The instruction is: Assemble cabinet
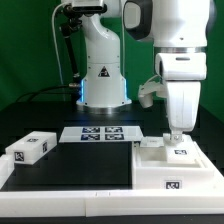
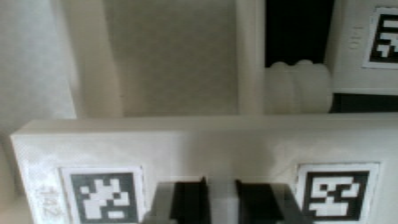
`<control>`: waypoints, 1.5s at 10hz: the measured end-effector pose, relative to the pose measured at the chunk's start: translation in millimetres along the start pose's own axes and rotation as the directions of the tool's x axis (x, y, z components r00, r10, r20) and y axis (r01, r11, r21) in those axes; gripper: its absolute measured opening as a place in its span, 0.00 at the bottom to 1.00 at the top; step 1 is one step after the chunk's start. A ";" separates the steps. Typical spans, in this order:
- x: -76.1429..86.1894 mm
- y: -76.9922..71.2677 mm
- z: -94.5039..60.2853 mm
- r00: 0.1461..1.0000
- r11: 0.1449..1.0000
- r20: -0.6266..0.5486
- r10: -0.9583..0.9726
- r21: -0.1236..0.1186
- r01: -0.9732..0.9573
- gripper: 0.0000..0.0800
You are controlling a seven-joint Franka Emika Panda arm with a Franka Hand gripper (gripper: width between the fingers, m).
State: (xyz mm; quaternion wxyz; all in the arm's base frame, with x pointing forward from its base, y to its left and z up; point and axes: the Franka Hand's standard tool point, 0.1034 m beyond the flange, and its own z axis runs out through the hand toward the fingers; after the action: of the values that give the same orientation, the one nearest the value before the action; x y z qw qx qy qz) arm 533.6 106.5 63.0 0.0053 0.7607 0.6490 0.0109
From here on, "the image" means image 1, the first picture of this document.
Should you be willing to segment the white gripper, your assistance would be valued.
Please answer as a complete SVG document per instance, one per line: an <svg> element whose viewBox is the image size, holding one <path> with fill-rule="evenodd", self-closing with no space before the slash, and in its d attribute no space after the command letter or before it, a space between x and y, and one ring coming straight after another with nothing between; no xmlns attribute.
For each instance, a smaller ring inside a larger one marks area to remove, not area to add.
<svg viewBox="0 0 224 224"><path fill-rule="evenodd" d="M198 81L167 81L167 115L171 141L183 141L182 132L191 132L195 126L201 83Z"/></svg>

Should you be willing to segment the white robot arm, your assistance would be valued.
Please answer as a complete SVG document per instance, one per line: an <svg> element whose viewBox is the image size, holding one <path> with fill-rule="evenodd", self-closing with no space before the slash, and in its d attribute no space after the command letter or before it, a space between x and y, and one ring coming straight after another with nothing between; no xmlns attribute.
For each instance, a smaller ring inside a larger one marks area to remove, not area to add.
<svg viewBox="0 0 224 224"><path fill-rule="evenodd" d="M206 78L207 32L214 22L214 0L61 0L69 26L81 26L87 50L87 74L81 81L78 104L93 110L129 104L126 80L120 74L120 40L101 25L120 17L125 31L137 41L151 41L158 83L139 87L145 108L152 94L166 99L171 139L180 141L193 130Z"/></svg>

